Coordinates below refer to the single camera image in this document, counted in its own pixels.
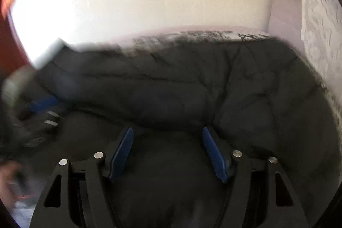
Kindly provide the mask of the person's hand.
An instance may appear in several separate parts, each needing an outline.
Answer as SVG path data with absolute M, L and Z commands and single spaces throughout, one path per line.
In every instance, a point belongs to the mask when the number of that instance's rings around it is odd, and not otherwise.
M 30 198 L 29 195 L 17 195 L 11 188 L 15 181 L 15 175 L 20 170 L 20 165 L 17 162 L 6 162 L 1 165 L 0 173 L 0 198 L 5 208 L 11 212 L 18 200 Z

